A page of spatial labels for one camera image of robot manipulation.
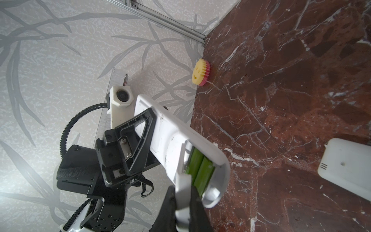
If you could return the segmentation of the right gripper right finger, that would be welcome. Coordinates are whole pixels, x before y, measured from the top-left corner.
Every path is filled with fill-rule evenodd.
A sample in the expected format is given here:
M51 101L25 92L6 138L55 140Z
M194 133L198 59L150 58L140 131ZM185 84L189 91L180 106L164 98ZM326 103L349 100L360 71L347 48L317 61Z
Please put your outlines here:
M190 232L213 232L213 228L205 211L199 193L195 186L191 186L190 199Z

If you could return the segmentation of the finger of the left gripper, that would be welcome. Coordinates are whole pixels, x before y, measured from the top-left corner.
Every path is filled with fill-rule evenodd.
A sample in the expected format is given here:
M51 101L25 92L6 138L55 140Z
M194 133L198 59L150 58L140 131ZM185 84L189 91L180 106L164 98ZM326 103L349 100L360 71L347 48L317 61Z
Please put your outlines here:
M134 176L144 171L157 116L151 108L104 135L104 174Z

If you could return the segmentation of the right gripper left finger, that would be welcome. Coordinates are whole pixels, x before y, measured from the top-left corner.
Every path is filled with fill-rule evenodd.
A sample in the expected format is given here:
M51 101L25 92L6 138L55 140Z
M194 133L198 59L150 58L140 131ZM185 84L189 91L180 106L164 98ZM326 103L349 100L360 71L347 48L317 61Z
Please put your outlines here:
M175 211L175 187L170 186L166 192L158 217L149 232L176 232Z

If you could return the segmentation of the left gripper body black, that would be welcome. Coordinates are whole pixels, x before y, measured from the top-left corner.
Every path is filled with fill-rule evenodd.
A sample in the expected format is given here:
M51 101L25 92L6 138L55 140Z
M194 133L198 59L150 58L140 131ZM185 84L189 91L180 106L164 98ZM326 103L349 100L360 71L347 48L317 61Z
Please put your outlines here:
M62 133L62 161L57 171L60 190L87 195L98 191L127 190L142 187L142 197L154 191L144 172L159 165L150 151L153 131L138 136L133 130L107 130L97 139L95 148L72 145L67 148L69 130Z

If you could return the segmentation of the green AAA battery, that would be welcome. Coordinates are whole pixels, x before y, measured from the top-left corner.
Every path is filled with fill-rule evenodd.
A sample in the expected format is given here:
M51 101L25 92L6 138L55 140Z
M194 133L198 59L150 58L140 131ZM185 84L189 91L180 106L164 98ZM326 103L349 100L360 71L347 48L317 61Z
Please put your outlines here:
M200 169L203 159L204 155L196 147L194 147L191 151L185 173L195 178Z
M196 187L198 194L202 197L207 185L214 173L213 163L203 162L197 172L193 185Z

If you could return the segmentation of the white remote control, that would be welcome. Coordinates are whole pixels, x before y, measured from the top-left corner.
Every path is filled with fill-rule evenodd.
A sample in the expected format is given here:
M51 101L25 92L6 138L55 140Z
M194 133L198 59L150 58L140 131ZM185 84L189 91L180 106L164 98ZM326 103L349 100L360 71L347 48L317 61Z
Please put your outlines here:
M340 138L328 141L318 174L323 179L371 200L371 147Z
M206 138L186 125L159 103L141 94L137 97L134 115L151 108L157 116L150 151L165 168L175 187L176 230L189 232L191 186L195 181L185 173L191 151L196 147L203 155L203 162L213 163L214 173L210 178L201 201L205 209L218 204L226 192L231 167L226 155Z

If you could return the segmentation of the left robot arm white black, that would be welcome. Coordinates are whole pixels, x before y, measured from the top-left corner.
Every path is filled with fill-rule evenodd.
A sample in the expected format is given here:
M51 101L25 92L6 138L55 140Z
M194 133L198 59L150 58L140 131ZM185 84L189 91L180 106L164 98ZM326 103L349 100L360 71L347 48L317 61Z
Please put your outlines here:
M94 148L67 147L68 135L76 122L107 106L99 103L82 110L61 135L57 187L87 196L63 226L64 232L112 232L124 220L129 188L141 187L143 198L154 191L154 184L144 177L145 171L159 165L150 151L157 119L152 109L105 131Z

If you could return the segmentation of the yellow smiley sponge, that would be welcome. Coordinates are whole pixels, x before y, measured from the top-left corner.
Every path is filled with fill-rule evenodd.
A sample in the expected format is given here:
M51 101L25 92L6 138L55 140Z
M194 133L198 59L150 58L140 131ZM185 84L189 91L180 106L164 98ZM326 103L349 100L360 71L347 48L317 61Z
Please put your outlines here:
M206 84L210 74L210 63L204 59L199 59L192 74L192 83L198 86Z

